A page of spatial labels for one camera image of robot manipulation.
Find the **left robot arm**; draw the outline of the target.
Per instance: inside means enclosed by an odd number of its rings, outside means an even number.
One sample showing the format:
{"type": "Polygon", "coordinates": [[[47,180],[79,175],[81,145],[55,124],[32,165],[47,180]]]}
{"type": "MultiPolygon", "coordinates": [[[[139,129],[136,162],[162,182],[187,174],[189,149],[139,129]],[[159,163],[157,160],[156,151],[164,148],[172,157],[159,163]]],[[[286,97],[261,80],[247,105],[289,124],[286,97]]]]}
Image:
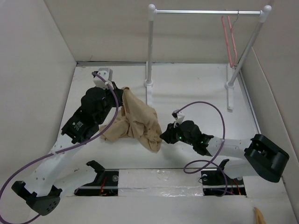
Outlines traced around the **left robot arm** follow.
{"type": "Polygon", "coordinates": [[[123,90],[115,82],[93,87],[81,98],[81,106],[65,123],[56,143],[36,170],[25,180],[16,181],[12,190],[41,216],[50,214],[60,199],[85,184],[104,181],[104,168],[96,161],[59,178],[73,156],[99,132],[110,110],[122,105],[123,90]]]}

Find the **beige t shirt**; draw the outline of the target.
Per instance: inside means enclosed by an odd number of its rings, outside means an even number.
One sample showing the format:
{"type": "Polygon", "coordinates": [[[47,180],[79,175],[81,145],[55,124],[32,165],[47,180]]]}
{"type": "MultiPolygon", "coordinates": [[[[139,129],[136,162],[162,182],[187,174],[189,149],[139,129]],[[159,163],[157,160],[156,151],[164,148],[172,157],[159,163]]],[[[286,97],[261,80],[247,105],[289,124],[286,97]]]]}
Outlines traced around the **beige t shirt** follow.
{"type": "Polygon", "coordinates": [[[100,138],[111,143],[121,138],[136,139],[147,150],[157,153],[162,144],[162,130],[156,110],[135,96],[129,87],[122,90],[123,106],[100,138]]]}

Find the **pink clothes hanger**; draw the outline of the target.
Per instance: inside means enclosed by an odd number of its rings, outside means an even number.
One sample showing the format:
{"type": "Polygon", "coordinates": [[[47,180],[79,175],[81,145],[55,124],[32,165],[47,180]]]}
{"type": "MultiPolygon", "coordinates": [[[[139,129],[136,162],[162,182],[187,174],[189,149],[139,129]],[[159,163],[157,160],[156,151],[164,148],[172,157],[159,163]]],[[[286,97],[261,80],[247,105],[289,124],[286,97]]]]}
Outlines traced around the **pink clothes hanger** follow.
{"type": "Polygon", "coordinates": [[[224,32],[225,44],[226,44],[228,62],[230,68],[233,68],[235,66],[237,61],[237,56],[238,56],[236,44],[235,44],[234,31],[233,31],[233,27],[237,19],[233,23],[231,23],[230,16],[221,17],[221,23],[224,32]]]}

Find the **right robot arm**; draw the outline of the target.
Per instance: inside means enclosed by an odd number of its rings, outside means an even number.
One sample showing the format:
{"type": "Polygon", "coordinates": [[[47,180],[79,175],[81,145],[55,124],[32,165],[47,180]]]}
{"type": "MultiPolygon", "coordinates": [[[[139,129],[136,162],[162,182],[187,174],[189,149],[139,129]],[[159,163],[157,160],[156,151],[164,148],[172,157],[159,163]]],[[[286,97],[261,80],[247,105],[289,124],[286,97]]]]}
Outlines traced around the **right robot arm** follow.
{"type": "Polygon", "coordinates": [[[234,140],[207,135],[190,120],[170,123],[160,138],[168,144],[183,142],[202,156],[227,156],[221,169],[216,171],[217,181],[227,183],[244,176],[260,176],[269,182],[279,182],[289,161],[289,154],[262,134],[251,139],[234,140]]]}

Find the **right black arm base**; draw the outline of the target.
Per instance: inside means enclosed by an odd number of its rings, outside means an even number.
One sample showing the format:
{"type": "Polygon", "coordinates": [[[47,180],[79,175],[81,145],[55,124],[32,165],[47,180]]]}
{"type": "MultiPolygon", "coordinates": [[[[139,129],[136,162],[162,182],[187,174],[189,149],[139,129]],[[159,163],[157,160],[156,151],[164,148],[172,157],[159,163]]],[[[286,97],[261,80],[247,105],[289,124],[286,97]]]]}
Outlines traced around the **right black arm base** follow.
{"type": "Polygon", "coordinates": [[[203,187],[204,196],[246,196],[245,185],[243,179],[231,179],[226,175],[226,180],[223,173],[220,171],[224,169],[229,159],[223,160],[219,168],[202,170],[199,183],[203,187]]]}

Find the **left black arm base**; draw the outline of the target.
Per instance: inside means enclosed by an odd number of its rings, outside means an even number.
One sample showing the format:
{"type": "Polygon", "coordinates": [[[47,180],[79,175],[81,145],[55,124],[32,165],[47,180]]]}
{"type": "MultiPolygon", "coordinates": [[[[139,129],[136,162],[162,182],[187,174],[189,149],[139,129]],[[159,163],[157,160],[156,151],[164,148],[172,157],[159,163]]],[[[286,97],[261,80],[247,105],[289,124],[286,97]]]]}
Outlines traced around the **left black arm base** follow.
{"type": "Polygon", "coordinates": [[[96,161],[89,161],[88,166],[96,173],[94,180],[74,191],[76,196],[118,196],[118,169],[105,169],[96,161]]]}

